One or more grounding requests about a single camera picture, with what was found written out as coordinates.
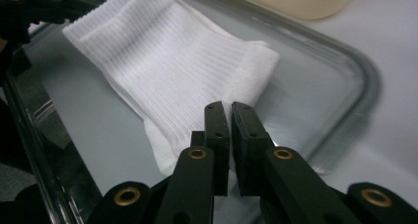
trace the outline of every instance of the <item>gray tray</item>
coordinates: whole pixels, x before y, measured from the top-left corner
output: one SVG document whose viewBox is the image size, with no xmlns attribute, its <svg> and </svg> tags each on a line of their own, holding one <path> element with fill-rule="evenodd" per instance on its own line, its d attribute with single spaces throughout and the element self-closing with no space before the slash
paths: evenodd
<svg viewBox="0 0 418 224">
<path fill-rule="evenodd" d="M 277 145 L 298 150 L 319 173 L 330 172 L 378 93 L 373 64 L 341 42 L 242 0 L 184 1 L 233 35 L 267 41 L 282 55 L 255 109 Z M 92 184 L 105 194 L 125 181 L 152 186 L 163 176 L 141 118 L 61 30 L 42 28 L 25 46 L 33 67 L 10 77 L 6 93 L 51 219 L 83 223 L 100 199 Z M 68 168 L 51 159 L 56 147 L 71 150 L 71 144 L 93 177 L 85 190 L 64 184 L 60 176 L 69 175 L 56 167 Z M 256 198 L 241 199 L 234 189 L 215 223 L 262 223 L 257 206 Z"/>
</svg>

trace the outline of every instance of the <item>tray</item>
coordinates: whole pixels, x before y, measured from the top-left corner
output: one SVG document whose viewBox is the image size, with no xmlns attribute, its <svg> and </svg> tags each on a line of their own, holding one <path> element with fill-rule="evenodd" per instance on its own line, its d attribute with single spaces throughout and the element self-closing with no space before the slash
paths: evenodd
<svg viewBox="0 0 418 224">
<path fill-rule="evenodd" d="M 298 150 L 319 173 L 330 172 L 378 94 L 373 64 L 341 42 L 243 0 L 184 1 L 233 35 L 267 41 L 282 55 L 255 109 L 277 145 Z M 142 120 L 61 30 L 45 27 L 25 46 L 33 67 L 11 77 L 6 92 L 22 119 L 51 218 L 83 223 L 100 199 L 92 184 L 105 194 L 125 181 L 152 186 L 163 176 Z M 87 184 L 63 183 L 68 168 L 50 155 L 71 146 L 93 177 Z M 73 151 L 67 160 L 77 163 L 77 156 Z M 80 186 L 89 188 L 73 189 Z M 234 189 L 223 203 L 214 223 L 262 223 L 257 198 L 242 200 Z"/>
</svg>

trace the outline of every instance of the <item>ribbed cloth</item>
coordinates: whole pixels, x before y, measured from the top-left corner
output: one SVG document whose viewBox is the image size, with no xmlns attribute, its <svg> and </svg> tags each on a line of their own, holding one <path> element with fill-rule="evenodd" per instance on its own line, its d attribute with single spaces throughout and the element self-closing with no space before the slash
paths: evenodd
<svg viewBox="0 0 418 224">
<path fill-rule="evenodd" d="M 232 37 L 179 0 L 108 0 L 64 29 L 143 119 L 160 170 L 170 175 L 204 107 L 253 105 L 279 55 Z"/>
</svg>

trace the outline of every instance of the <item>white tabletop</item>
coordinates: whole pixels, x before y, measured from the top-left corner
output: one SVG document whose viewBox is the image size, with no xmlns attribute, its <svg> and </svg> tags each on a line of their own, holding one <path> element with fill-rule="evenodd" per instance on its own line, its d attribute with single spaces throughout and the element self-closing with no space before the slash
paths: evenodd
<svg viewBox="0 0 418 224">
<path fill-rule="evenodd" d="M 326 182 L 386 187 L 418 208 L 418 0 L 353 0 L 304 25 L 363 51 L 380 73 L 381 94 L 363 135 Z"/>
</svg>

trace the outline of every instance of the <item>folded cloth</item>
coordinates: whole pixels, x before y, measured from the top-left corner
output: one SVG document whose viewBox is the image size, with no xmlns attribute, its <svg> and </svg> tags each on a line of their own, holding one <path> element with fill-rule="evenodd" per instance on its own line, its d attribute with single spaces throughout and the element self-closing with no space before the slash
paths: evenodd
<svg viewBox="0 0 418 224">
<path fill-rule="evenodd" d="M 157 164 L 170 175 L 204 107 L 253 105 L 279 54 L 245 42 L 180 0 L 107 0 L 63 30 L 144 119 Z"/>
</svg>

